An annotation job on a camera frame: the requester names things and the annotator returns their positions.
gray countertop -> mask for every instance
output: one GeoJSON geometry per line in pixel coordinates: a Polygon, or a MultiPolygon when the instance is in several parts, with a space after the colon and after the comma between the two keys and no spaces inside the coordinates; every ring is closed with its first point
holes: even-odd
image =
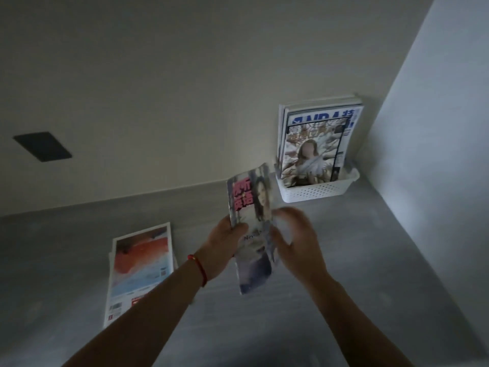
{"type": "MultiPolygon", "coordinates": [[[[275,191],[277,205],[282,203],[275,191]]],[[[416,365],[487,358],[442,284],[371,187],[293,204],[331,274],[416,365]]],[[[227,214],[224,182],[0,220],[0,365],[61,365],[101,329],[114,237],[170,221],[179,262],[227,214]]],[[[288,236],[283,224],[284,235],[288,236]]],[[[205,289],[156,365],[346,365],[301,285],[280,265],[241,296],[234,264],[205,289]]]]}

long hair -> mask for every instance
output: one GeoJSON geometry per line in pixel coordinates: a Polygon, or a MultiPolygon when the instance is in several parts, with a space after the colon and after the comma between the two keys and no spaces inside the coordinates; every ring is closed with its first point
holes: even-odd
{"type": "Polygon", "coordinates": [[[299,153],[297,154],[297,162],[296,162],[296,165],[302,165],[304,163],[304,161],[306,160],[306,158],[304,157],[304,155],[302,154],[302,147],[304,147],[304,144],[306,143],[310,143],[314,146],[314,155],[319,155],[318,152],[317,152],[317,143],[314,139],[308,139],[306,140],[304,143],[302,143],[301,147],[299,148],[299,153]]]}
{"type": "Polygon", "coordinates": [[[258,185],[260,183],[262,183],[263,186],[265,187],[266,200],[268,201],[268,186],[266,184],[265,178],[263,176],[259,176],[258,178],[256,178],[255,182],[253,183],[253,205],[255,207],[256,218],[259,221],[263,221],[264,220],[263,206],[258,200],[258,185]]]}

perforated basket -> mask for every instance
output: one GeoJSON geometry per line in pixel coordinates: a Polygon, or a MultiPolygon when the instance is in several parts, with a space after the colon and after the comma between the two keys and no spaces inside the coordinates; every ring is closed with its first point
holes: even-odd
{"type": "Polygon", "coordinates": [[[351,171],[346,173],[341,180],[332,181],[330,183],[287,188],[284,186],[282,179],[278,178],[277,175],[278,173],[275,173],[278,188],[280,189],[280,195],[284,202],[287,203],[339,196],[345,193],[350,184],[360,177],[358,170],[355,167],[352,167],[351,171]]]}

white wall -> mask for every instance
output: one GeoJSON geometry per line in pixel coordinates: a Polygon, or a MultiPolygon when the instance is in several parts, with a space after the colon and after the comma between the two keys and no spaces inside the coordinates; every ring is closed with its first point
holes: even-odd
{"type": "Polygon", "coordinates": [[[489,345],[489,0],[435,0],[358,154],[489,345]]]}
{"type": "Polygon", "coordinates": [[[362,95],[354,153],[431,1],[3,0],[0,215],[228,178],[291,100],[362,95]],[[73,159],[12,140],[44,130],[73,159]]]}

book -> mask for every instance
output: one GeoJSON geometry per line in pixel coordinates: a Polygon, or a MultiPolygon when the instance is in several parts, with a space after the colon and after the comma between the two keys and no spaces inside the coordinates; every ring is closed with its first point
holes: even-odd
{"type": "Polygon", "coordinates": [[[245,222],[248,232],[238,242],[234,254],[241,294],[261,286],[278,262],[275,244],[270,238],[271,184],[266,163],[227,181],[231,226],[245,222]]]}
{"type": "Polygon", "coordinates": [[[277,172],[284,185],[336,181],[362,110],[353,95],[281,104],[277,172]]]}
{"type": "Polygon", "coordinates": [[[175,270],[170,223],[114,238],[108,256],[104,328],[175,270]]]}

